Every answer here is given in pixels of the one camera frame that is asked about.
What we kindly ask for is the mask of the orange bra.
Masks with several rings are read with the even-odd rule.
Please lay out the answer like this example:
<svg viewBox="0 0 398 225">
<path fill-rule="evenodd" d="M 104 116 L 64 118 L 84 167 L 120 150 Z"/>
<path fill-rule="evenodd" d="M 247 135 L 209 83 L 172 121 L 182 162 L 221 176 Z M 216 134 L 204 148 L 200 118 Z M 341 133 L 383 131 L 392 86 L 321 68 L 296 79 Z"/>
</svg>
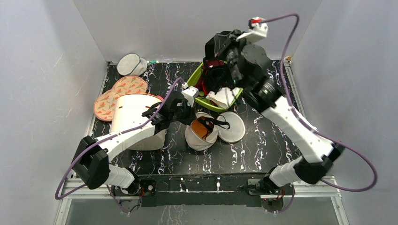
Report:
<svg viewBox="0 0 398 225">
<path fill-rule="evenodd" d="M 191 123 L 190 127 L 203 140 L 206 140 L 214 130 L 214 124 L 207 117 L 197 118 Z"/>
</svg>

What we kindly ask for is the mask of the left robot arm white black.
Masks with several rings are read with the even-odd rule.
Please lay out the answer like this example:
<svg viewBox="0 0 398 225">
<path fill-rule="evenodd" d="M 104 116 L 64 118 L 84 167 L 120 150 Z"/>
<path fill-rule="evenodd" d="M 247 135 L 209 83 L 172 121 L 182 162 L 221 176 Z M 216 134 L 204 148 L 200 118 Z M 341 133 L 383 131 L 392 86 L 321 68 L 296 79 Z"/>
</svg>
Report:
<svg viewBox="0 0 398 225">
<path fill-rule="evenodd" d="M 131 169 L 112 165 L 110 161 L 128 147 L 167 129 L 172 122 L 188 125 L 195 118 L 194 101 L 176 98 L 156 103 L 126 131 L 96 139 L 82 138 L 73 157 L 72 169 L 89 189 L 111 185 L 135 195 L 140 190 L 140 177 Z"/>
</svg>

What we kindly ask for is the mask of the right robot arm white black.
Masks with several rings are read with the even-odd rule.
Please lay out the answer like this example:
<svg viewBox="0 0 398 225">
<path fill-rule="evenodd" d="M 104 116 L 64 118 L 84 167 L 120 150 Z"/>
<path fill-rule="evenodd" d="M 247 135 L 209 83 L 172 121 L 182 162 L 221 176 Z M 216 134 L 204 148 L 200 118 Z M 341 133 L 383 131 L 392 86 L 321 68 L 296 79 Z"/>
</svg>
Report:
<svg viewBox="0 0 398 225">
<path fill-rule="evenodd" d="M 242 189 L 250 195 L 277 194 L 283 186 L 300 180 L 316 184 L 344 150 L 317 135 L 314 127 L 305 127 L 301 123 L 303 117 L 289 105 L 287 95 L 269 78 L 266 70 L 271 60 L 264 48 L 257 45 L 266 36 L 266 31 L 255 29 L 222 31 L 205 45 L 208 60 L 227 63 L 227 84 L 242 88 L 242 98 L 277 125 L 301 152 L 299 158 L 273 167 L 262 179 L 249 179 Z"/>
</svg>

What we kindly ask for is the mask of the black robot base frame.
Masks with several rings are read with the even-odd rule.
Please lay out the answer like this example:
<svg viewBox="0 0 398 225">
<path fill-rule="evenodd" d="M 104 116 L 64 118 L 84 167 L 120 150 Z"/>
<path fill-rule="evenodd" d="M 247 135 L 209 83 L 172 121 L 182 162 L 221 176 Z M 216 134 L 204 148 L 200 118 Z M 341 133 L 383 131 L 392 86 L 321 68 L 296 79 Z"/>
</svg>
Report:
<svg viewBox="0 0 398 225">
<path fill-rule="evenodd" d="M 293 185 L 267 187 L 263 173 L 210 173 L 141 175 L 133 194 L 111 187 L 111 193 L 128 207 L 167 205 L 245 205 L 270 212 L 283 210 Z"/>
</svg>

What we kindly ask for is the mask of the beige mesh cylindrical laundry bag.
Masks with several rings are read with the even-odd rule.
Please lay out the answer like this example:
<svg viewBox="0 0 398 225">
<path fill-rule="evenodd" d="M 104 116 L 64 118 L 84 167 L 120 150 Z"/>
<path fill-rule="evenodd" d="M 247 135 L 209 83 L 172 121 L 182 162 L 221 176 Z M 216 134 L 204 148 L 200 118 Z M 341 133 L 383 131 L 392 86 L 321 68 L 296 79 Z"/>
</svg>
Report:
<svg viewBox="0 0 398 225">
<path fill-rule="evenodd" d="M 201 116 L 214 118 L 205 112 L 196 113 L 197 118 Z M 236 143 L 244 137 L 246 132 L 244 121 L 235 112 L 223 112 L 214 119 L 228 122 L 230 124 L 230 129 L 226 130 L 219 126 L 215 126 L 213 133 L 208 136 L 206 140 L 203 140 L 193 132 L 190 124 L 186 127 L 184 134 L 185 140 L 190 148 L 195 151 L 203 151 L 213 146 L 217 139 L 221 139 L 226 143 Z"/>
</svg>

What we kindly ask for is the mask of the black strappy bra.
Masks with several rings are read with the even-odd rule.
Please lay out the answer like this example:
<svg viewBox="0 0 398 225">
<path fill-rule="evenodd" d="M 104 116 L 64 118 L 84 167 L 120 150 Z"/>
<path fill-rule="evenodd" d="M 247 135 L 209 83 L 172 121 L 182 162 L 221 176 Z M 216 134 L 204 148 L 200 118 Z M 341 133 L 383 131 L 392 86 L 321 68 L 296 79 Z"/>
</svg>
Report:
<svg viewBox="0 0 398 225">
<path fill-rule="evenodd" d="M 226 121 L 220 121 L 220 120 L 216 120 L 214 118 L 209 118 L 209 117 L 208 117 L 208 120 L 214 124 L 214 129 L 215 129 L 215 126 L 219 126 L 226 130 L 230 129 L 230 124 Z"/>
</svg>

